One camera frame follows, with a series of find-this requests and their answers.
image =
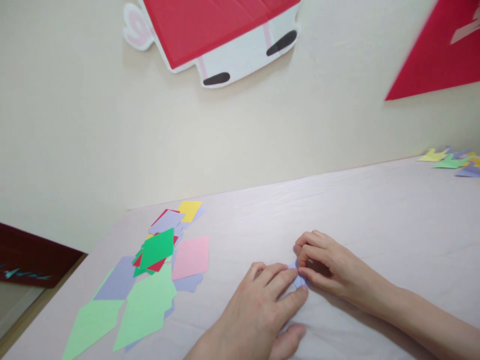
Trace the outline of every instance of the left hand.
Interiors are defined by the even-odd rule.
[[[285,264],[254,262],[220,319],[195,344],[185,360],[290,358],[305,335],[303,325],[279,331],[307,301],[306,286],[282,299],[297,277]]]

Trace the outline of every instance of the pink paper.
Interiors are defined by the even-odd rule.
[[[209,237],[199,237],[182,241],[177,246],[175,264],[171,279],[183,279],[192,275],[206,273],[209,268]]]

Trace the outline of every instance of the cartoon decoration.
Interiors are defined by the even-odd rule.
[[[480,0],[438,0],[386,100],[478,82],[479,64]]]
[[[123,10],[125,40],[154,42],[173,73],[196,66],[204,88],[220,88],[268,65],[295,45],[302,0],[139,0]]]

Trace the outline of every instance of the table surface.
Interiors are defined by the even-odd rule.
[[[431,166],[410,158],[196,199],[206,213],[183,238],[210,236],[209,268],[196,292],[179,291],[163,329],[129,353],[112,352],[119,322],[78,359],[181,359],[219,317],[252,262],[290,263],[294,241],[313,229],[394,284],[480,327],[479,180]],[[129,211],[5,360],[61,359],[79,308],[121,257],[137,253],[162,210],[179,204]],[[323,292],[310,291],[292,321],[307,326],[294,359],[431,358],[399,330]]]

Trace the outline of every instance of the white wall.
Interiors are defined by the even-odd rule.
[[[434,3],[305,0],[293,51],[206,90],[123,41],[123,1],[0,0],[0,222],[89,252],[126,209],[480,151],[480,83],[383,101]]]

